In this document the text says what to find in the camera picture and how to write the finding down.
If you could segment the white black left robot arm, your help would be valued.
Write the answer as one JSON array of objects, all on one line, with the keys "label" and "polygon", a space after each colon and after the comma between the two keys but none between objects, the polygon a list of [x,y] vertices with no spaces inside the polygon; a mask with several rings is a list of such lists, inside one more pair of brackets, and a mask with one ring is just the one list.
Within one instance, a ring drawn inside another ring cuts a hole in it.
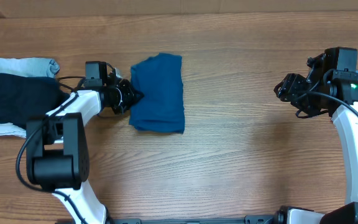
[{"label": "white black left robot arm", "polygon": [[19,155],[26,156],[27,178],[16,174],[28,188],[52,194],[72,216],[73,223],[112,223],[108,209],[98,200],[88,176],[90,157],[85,126],[104,108],[123,114],[144,94],[136,90],[119,70],[107,62],[85,63],[69,99],[38,118],[27,122],[26,140]]}]

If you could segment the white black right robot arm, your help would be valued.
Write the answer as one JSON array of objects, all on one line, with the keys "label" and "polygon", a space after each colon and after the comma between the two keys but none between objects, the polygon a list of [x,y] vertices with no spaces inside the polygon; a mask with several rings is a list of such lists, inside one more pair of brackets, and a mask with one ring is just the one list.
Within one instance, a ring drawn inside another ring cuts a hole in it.
[{"label": "white black right robot arm", "polygon": [[333,47],[307,59],[308,76],[289,73],[274,88],[278,99],[297,108],[301,119],[331,117],[339,135],[346,173],[344,206],[327,214],[282,206],[270,223],[358,223],[357,49]]}]

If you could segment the teal blue shirt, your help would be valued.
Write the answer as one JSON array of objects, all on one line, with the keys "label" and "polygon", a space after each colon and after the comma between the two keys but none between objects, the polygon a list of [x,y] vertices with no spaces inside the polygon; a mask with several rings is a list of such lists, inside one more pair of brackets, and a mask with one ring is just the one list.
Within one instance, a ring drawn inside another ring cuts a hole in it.
[{"label": "teal blue shirt", "polygon": [[131,83],[144,97],[131,107],[138,131],[184,133],[182,56],[159,53],[131,67]]}]

